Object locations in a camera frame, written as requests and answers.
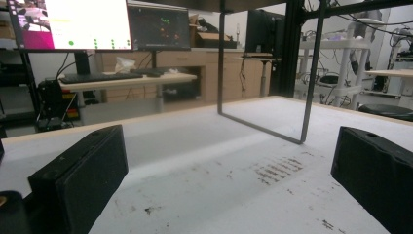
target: computer monitor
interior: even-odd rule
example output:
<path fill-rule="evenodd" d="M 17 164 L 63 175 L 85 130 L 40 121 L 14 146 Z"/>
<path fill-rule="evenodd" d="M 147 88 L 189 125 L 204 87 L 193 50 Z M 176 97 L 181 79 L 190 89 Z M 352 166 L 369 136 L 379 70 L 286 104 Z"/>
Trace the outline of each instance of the computer monitor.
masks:
<path fill-rule="evenodd" d="M 16 42 L 21 50 L 131 50 L 125 0 L 7 2 Z"/>
<path fill-rule="evenodd" d="M 129 4 L 128 15 L 134 50 L 191 50 L 187 9 Z"/>
<path fill-rule="evenodd" d="M 282 55 L 285 16 L 264 10 L 249 10 L 246 22 L 245 52 Z"/>

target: cable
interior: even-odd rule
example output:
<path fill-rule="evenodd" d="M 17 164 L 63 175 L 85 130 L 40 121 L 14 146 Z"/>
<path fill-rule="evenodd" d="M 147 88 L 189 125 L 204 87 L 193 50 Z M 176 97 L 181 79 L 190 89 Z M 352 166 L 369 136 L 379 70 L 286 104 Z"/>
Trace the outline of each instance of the cable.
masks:
<path fill-rule="evenodd" d="M 246 54 L 243 55 L 243 61 L 241 62 L 241 70 L 239 73 L 239 78 L 240 78 L 240 83 L 241 83 L 241 94 L 243 95 L 245 93 L 246 87 L 245 87 L 245 82 L 246 82 L 246 77 L 245 77 L 245 71 L 244 71 L 244 62 L 246 59 Z"/>
<path fill-rule="evenodd" d="M 66 53 L 66 57 L 64 58 L 63 64 L 61 67 L 58 69 L 57 74 L 60 73 L 60 71 L 63 69 L 64 65 L 66 64 L 67 58 L 69 57 L 69 53 Z"/>
<path fill-rule="evenodd" d="M 67 111 L 69 110 L 70 105 L 73 103 L 73 100 L 75 99 L 76 95 L 77 95 L 77 94 L 75 93 L 75 94 L 73 95 L 72 100 L 71 100 L 71 101 L 69 102 L 69 104 L 67 105 L 66 110 L 64 111 L 63 117 L 61 118 L 61 121 L 64 121 L 64 117 L 66 117 Z"/>
<path fill-rule="evenodd" d="M 377 24 L 377 23 L 365 23 L 365 22 L 360 21 L 360 20 L 358 20 L 357 18 L 353 17 L 352 15 L 349 15 L 349 16 L 352 17 L 352 18 L 354 18 L 355 20 L 351 20 L 351 19 L 345 18 L 345 17 L 343 17 L 343 16 L 337 16 L 337 17 L 343 18 L 343 19 L 346 19 L 346 20 L 350 20 L 350 21 L 359 22 L 359 23 L 364 24 L 364 25 L 366 25 L 366 26 L 368 26 L 368 27 L 371 27 L 371 28 L 373 28 L 373 29 L 375 29 L 375 30 L 377 30 L 377 31 L 386 32 L 386 33 L 389 33 L 389 34 L 391 34 L 391 35 L 399 35 L 398 33 L 394 33 L 394 32 L 390 32 L 390 31 L 382 30 L 382 29 L 379 29 L 379 28 L 377 28 L 377 27 L 374 27 L 374 26 L 371 26 L 371 25 L 370 25 L 370 24 Z"/>
<path fill-rule="evenodd" d="M 337 16 L 337 17 L 341 17 L 341 18 L 343 18 L 343 19 L 346 19 L 346 20 L 350 20 L 350 21 L 354 21 L 354 22 L 361 22 L 361 23 L 364 23 L 364 24 L 370 24 L 370 25 L 384 25 L 384 26 L 391 26 L 391 25 L 403 25 L 403 24 L 407 24 L 407 23 L 412 23 L 413 22 L 413 20 L 412 21 L 404 21 L 404 22 L 390 22 L 390 23 L 374 23 L 374 22 L 371 22 L 371 23 L 366 23 L 366 22 L 363 22 L 363 21 L 360 21 L 359 19 L 357 19 L 357 18 L 355 18 L 355 17 L 353 17 L 352 15 L 349 15 L 352 19 L 348 19 L 348 18 L 345 18 L 345 17 L 343 17 L 343 16 Z"/>
<path fill-rule="evenodd" d="M 139 66 L 137 67 L 137 69 L 140 68 L 140 66 L 142 65 L 142 63 L 150 56 L 152 55 L 152 52 L 149 52 L 148 55 L 145 56 L 145 58 L 143 58 L 143 60 L 140 62 Z"/>
<path fill-rule="evenodd" d="M 86 58 L 81 58 L 81 59 L 79 59 L 79 60 L 75 60 L 75 61 L 73 61 L 72 63 L 67 64 L 64 68 L 60 69 L 60 70 L 57 72 L 56 80 L 57 80 L 58 76 L 59 76 L 65 69 L 67 69 L 67 67 L 69 67 L 69 66 L 71 66 L 71 65 L 73 65 L 73 64 L 76 64 L 76 62 L 78 62 L 78 61 L 80 61 L 80 60 L 88 59 L 91 55 L 92 55 L 92 54 L 88 55 Z"/>
<path fill-rule="evenodd" d="M 321 60 L 319 59 L 319 64 L 322 66 L 322 69 L 324 69 L 325 70 L 325 67 L 324 67 L 324 65 L 322 64 L 322 62 L 321 62 Z"/>

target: desk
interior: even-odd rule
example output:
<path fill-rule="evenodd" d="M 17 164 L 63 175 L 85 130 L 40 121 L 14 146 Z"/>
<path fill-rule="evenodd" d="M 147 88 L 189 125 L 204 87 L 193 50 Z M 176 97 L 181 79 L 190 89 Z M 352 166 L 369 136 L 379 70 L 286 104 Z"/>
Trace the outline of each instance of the desk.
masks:
<path fill-rule="evenodd" d="M 149 78 L 144 76 L 143 78 L 137 79 L 125 79 L 125 80 L 110 80 L 101 82 L 90 82 L 90 83 L 77 83 L 77 84 L 63 84 L 59 81 L 60 86 L 64 90 L 69 90 L 71 92 L 76 92 L 79 101 L 79 107 L 81 112 L 81 119 L 84 125 L 97 122 L 113 121 L 116 119 L 131 118 L 139 116 L 142 114 L 149 114 L 153 112 L 163 112 L 164 100 L 163 100 L 163 90 L 162 85 L 172 84 L 172 83 L 183 83 L 190 82 L 197 79 L 197 76 L 183 73 L 171 73 L 164 74 L 161 77 Z M 104 103 L 99 105 L 88 105 L 84 104 L 83 91 L 89 90 L 109 90 L 109 89 L 119 89 L 119 88 L 129 88 L 129 87 L 139 87 L 145 85 L 156 85 L 157 86 L 157 96 L 154 103 L 148 103 L 148 101 L 139 100 L 136 101 L 124 101 L 123 103 Z M 137 110 L 136 106 L 140 104 L 141 109 Z"/>
<path fill-rule="evenodd" d="M 226 106 L 276 129 L 286 126 L 282 110 L 304 105 L 262 97 Z M 413 124 L 319 104 L 312 115 L 301 145 L 214 106 L 6 138 L 0 190 L 27 195 L 36 170 L 91 131 L 122 124 L 130 172 L 91 233 L 388 233 L 330 175 L 338 131 L 363 129 L 412 151 Z"/>
<path fill-rule="evenodd" d="M 413 95 L 413 69 L 400 69 L 400 70 L 371 70 L 366 71 L 369 75 L 383 75 L 383 76 L 395 76 L 401 77 L 404 80 L 404 88 L 401 92 L 400 102 L 401 107 L 412 108 L 412 95 Z"/>

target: electronic equipment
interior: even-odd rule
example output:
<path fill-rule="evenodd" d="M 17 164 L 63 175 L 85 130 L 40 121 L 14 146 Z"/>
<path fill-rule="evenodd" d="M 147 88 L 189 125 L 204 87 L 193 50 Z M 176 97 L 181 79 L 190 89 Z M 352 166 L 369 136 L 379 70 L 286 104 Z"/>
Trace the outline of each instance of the electronic equipment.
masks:
<path fill-rule="evenodd" d="M 332 176 L 389 232 L 413 233 L 413 153 L 359 129 L 341 127 Z"/>
<path fill-rule="evenodd" d="M 282 56 L 285 16 L 264 10 L 248 11 L 245 52 Z"/>
<path fill-rule="evenodd" d="M 134 50 L 191 50 L 187 9 L 129 4 L 128 15 Z"/>
<path fill-rule="evenodd" d="M 0 192 L 0 232 L 89 233 L 127 173 L 122 126 L 96 130 L 31 175 L 24 199 Z"/>
<path fill-rule="evenodd" d="M 77 84 L 77 83 L 88 83 L 88 82 L 98 82 L 98 81 L 110 81 L 110 80 L 127 80 L 127 79 L 137 79 L 143 76 L 135 73 L 93 73 L 93 74 L 65 74 L 64 77 L 59 78 L 63 84 Z"/>
<path fill-rule="evenodd" d="M 7 2 L 20 50 L 131 50 L 126 1 Z"/>

